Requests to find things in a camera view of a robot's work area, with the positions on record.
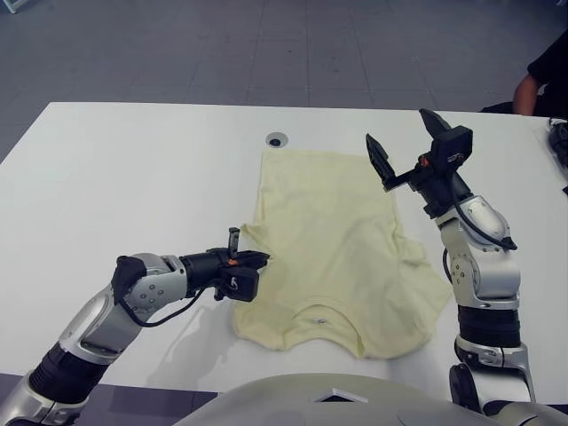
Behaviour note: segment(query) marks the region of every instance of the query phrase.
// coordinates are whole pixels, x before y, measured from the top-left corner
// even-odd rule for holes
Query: gray floor
[[[0,161],[50,101],[477,111],[565,27],[554,0],[0,5]]]

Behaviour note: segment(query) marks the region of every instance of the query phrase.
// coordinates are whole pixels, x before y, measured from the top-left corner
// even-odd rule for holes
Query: silver robot arm segment
[[[396,176],[370,135],[367,151],[385,190],[409,184],[427,202],[424,210],[441,232],[460,323],[454,349],[461,363],[450,371],[452,399],[481,414],[498,414],[507,401],[534,402],[528,352],[519,334],[517,246],[505,218],[457,173],[471,155],[473,132],[452,128],[429,110],[420,113],[433,141],[413,170]]]
[[[157,327],[184,312],[206,288],[249,302],[256,296],[257,270],[268,255],[237,251],[239,230],[231,228],[229,247],[189,256],[142,253],[117,259],[114,277],[75,315],[40,365],[24,376],[0,406],[0,425],[72,424],[108,366],[142,328]],[[164,306],[191,298],[184,308],[156,322]]]

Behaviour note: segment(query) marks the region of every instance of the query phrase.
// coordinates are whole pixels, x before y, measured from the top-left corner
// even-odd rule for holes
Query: black cable
[[[469,226],[473,231],[475,231],[476,233],[481,235],[483,238],[485,238],[486,240],[488,240],[492,244],[495,244],[496,246],[499,246],[502,249],[506,249],[506,250],[516,250],[517,249],[517,245],[513,242],[512,239],[510,239],[510,237],[505,237],[501,241],[499,241],[496,238],[492,237],[491,235],[487,235],[481,229],[479,229],[477,226],[475,226],[475,224],[473,222],[471,222],[471,220],[469,220],[469,217],[467,217],[465,215],[465,213],[463,213],[463,210],[460,207],[460,202],[459,202],[458,197],[457,197],[455,190],[454,190],[453,175],[450,175],[450,177],[447,179],[447,183],[448,183],[448,189],[449,189],[450,194],[452,196],[452,203],[454,204],[455,210],[458,212],[458,215],[460,215],[461,220],[463,220],[463,222],[465,222],[467,226]]]
[[[444,253],[442,253],[442,265],[444,266],[444,272],[450,283],[452,283],[452,275],[450,274],[450,269],[447,267],[447,248],[444,248]]]
[[[128,316],[130,317],[130,319],[133,320],[135,323],[137,323],[139,326],[144,327],[144,328],[158,327],[158,326],[162,325],[163,323],[171,320],[172,318],[177,317],[179,314],[187,311],[189,308],[191,308],[193,306],[193,304],[195,304],[195,302],[197,302],[197,300],[201,297],[201,295],[203,294],[204,291],[205,291],[205,288],[202,288],[201,290],[199,290],[197,292],[197,294],[195,295],[195,297],[191,300],[191,302],[189,304],[187,304],[183,308],[171,313],[167,317],[164,317],[164,318],[162,318],[162,319],[160,319],[159,321],[156,321],[156,322],[144,322],[144,321],[140,320],[140,318],[136,316],[136,313],[134,313],[134,311],[124,301],[124,299],[121,299],[118,303],[120,304],[120,306],[122,308],[124,308],[126,313],[128,313]]]

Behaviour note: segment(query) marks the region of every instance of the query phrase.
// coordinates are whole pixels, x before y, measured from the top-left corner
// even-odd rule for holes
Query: metal bracket
[[[457,348],[467,353],[465,358],[461,361],[468,365],[472,371],[474,380],[476,375],[480,376],[481,373],[478,371],[478,368],[476,368],[476,363],[473,362],[473,359],[477,359],[477,362],[481,366],[492,367],[492,369],[484,371],[483,376],[502,376],[510,369],[516,370],[523,376],[523,382],[525,383],[529,400],[532,402],[535,401],[533,379],[531,378],[531,370],[529,369],[528,349],[524,343],[521,343],[520,346],[516,348],[499,348],[468,342],[458,335],[455,338],[455,345]],[[513,400],[522,401],[523,399],[517,398]]]

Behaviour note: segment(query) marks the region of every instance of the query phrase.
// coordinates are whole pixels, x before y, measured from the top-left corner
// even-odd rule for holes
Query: person's arm
[[[515,89],[513,98],[513,113],[520,115],[533,115],[536,98],[542,83],[527,74]]]

